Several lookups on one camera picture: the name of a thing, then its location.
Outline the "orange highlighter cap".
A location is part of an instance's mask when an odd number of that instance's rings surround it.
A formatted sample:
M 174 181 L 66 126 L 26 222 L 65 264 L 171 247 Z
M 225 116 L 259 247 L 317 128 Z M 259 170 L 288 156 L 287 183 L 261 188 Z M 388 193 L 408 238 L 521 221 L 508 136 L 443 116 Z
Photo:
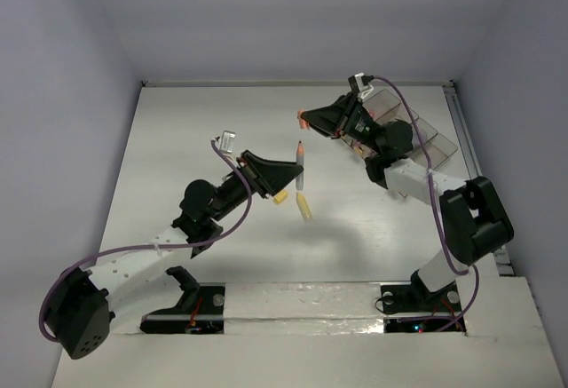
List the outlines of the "orange highlighter cap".
M 304 113 L 303 110 L 299 110 L 297 112 L 297 120 L 298 120 L 299 126 L 302 130 L 309 130 L 310 124 L 304 120 L 303 113 Z

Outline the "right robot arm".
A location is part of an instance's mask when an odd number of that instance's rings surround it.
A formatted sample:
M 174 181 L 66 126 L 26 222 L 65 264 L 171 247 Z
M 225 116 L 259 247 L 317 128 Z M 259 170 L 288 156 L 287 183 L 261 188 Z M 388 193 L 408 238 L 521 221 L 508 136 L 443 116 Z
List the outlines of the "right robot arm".
M 488 178 L 449 177 L 410 158 L 420 139 L 411 123 L 377 123 L 353 93 L 299 118 L 327 138 L 347 136 L 370 149 L 365 165 L 373 183 L 431 206 L 441 250 L 411 276 L 408 298 L 415 308 L 430 309 L 457 277 L 513 239 L 513 225 Z

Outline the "orange tip clear highlighter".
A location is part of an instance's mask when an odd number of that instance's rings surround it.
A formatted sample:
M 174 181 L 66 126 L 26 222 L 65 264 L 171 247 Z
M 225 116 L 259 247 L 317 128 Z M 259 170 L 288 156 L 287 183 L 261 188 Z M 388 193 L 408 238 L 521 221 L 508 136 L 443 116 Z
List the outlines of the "orange tip clear highlighter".
M 296 148 L 296 164 L 300 166 L 302 169 L 304 168 L 304 145 L 301 140 L 298 141 L 298 145 Z M 301 192 L 304 189 L 304 172 L 301 173 L 296 177 L 296 191 Z

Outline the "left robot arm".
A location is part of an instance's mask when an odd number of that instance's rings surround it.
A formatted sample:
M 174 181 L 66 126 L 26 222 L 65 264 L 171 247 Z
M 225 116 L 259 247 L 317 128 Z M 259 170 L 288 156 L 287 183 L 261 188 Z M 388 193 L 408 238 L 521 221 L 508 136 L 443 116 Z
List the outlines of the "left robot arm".
M 199 284 L 182 266 L 230 232 L 218 223 L 240 205 L 249 209 L 252 197 L 274 197 L 304 172 L 297 162 L 261 158 L 249 150 L 236 162 L 220 186 L 205 179 L 191 182 L 171 223 L 181 242 L 160 239 L 125 246 L 87 257 L 64 270 L 48 290 L 39 312 L 39 329 L 59 344 L 72 360 L 91 354 L 106 340 L 119 316 L 122 300 L 131 291 L 165 273 L 171 284 L 165 300 L 179 313 L 192 312 L 199 301 Z

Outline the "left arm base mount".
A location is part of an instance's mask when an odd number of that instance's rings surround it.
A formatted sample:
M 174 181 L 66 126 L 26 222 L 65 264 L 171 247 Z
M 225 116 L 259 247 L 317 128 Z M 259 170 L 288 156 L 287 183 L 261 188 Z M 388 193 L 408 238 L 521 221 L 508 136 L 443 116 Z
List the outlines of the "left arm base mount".
M 170 308 L 145 315 L 139 329 L 148 335 L 219 335 L 225 332 L 225 286 L 201 285 L 183 266 L 171 267 L 166 274 L 181 290 Z

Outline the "yellow highlighter cap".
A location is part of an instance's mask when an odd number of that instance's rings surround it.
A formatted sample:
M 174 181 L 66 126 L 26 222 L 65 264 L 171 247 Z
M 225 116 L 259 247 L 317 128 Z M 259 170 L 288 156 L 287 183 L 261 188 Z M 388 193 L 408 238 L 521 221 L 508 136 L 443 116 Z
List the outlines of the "yellow highlighter cap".
M 277 205 L 282 204 L 288 198 L 288 191 L 281 190 L 273 197 L 273 202 Z

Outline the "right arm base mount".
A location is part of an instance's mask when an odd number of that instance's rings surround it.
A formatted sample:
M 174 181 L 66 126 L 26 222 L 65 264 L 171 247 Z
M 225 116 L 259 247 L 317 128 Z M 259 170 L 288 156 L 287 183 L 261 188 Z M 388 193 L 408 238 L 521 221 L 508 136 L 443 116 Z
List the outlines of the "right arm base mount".
M 435 293 L 429 292 L 417 274 L 410 282 L 380 287 L 375 310 L 385 317 L 386 333 L 464 333 L 462 303 L 455 281 Z

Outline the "yellow highlighter pen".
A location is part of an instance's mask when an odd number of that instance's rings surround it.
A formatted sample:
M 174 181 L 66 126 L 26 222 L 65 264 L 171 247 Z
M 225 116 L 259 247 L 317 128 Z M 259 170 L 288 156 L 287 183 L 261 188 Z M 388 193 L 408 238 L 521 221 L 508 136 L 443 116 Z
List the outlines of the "yellow highlighter pen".
M 312 220 L 312 212 L 310 210 L 309 204 L 305 198 L 305 196 L 300 193 L 297 192 L 296 193 L 296 204 L 297 207 L 301 213 L 301 216 L 304 220 L 304 222 L 309 222 Z

